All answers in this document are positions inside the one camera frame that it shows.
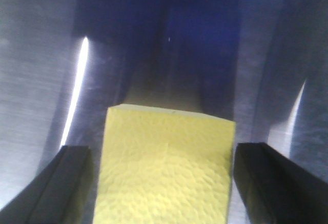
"textured sponge surface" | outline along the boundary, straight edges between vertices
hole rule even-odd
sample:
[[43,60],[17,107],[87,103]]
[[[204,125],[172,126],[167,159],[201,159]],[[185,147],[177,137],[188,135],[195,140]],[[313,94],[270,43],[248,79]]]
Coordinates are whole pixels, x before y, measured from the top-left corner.
[[234,128],[192,112],[109,108],[94,224],[226,223]]

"metal floor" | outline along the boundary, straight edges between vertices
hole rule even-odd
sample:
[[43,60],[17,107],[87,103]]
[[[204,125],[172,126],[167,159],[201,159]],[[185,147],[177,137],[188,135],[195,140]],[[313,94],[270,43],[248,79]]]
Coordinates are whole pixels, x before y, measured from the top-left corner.
[[[328,181],[327,19],[328,0],[0,0],[0,208],[59,149],[85,36],[64,142],[97,168],[107,107],[130,103],[234,120],[235,143]],[[228,222],[248,223],[234,185]]]

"metal surface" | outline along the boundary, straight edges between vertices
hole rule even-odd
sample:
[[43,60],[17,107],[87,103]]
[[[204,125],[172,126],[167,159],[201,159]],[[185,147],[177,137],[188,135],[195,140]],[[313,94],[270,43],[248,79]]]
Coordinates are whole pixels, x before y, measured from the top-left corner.
[[[125,102],[233,119],[236,142],[328,181],[327,1],[0,0],[0,208],[58,151],[85,36],[65,143],[96,168],[106,109]],[[245,222],[233,186],[229,223]]]

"sponge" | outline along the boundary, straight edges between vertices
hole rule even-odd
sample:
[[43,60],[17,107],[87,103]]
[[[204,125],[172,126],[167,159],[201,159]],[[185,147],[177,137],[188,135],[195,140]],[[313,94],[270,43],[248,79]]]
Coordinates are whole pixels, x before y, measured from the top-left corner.
[[109,108],[93,223],[226,223],[234,130],[200,113]]

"yellow sponge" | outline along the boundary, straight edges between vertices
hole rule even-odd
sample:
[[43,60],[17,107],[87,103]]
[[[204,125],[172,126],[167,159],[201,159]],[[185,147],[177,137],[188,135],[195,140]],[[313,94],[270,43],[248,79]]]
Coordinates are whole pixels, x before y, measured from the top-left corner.
[[199,113],[109,108],[93,223],[226,223],[234,128]]

